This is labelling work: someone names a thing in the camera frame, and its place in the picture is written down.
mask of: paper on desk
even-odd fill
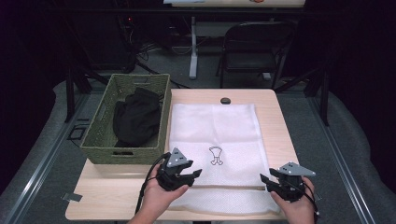
[[[172,3],[203,3],[205,0],[163,0],[164,4]]]
[[[190,174],[202,169],[190,188],[171,204],[217,214],[278,212],[260,174],[270,176],[254,105],[182,105],[172,107],[169,148],[192,160]]]

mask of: basket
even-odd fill
[[[152,164],[165,149],[172,92],[169,75],[119,75],[109,80],[103,98],[81,144],[81,149],[94,164]],[[144,88],[163,95],[160,130],[139,147],[114,147],[118,138],[113,132],[114,108],[117,101]]]

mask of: hand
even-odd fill
[[[309,188],[312,189],[312,192],[314,192],[314,185],[312,184],[312,182],[306,177],[303,177],[303,181]],[[314,198],[308,188],[305,188],[305,193],[309,195],[312,199]],[[271,197],[283,210],[290,224],[315,223],[314,205],[308,200],[308,198],[306,198],[306,196],[303,195],[303,197],[299,201],[294,203],[286,202],[274,191],[271,191]]]
[[[150,178],[157,176],[159,167],[160,164],[154,167]],[[169,207],[169,204],[183,195],[188,188],[189,186],[184,185],[174,191],[166,191],[158,184],[156,178],[150,179],[146,185],[142,207],[128,223],[153,223]]]

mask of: person's left hand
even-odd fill
[[[152,170],[149,181],[146,185],[142,207],[129,223],[154,222],[169,207],[169,204],[171,204],[172,201],[183,195],[189,188],[189,186],[183,185],[174,191],[164,190],[158,184],[157,179],[153,178],[157,176],[159,167],[160,164],[157,164]]]

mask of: black line drawing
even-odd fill
[[[214,158],[213,161],[211,161],[212,165],[222,165],[223,162],[220,160],[221,147],[210,147],[209,150],[212,152]]]

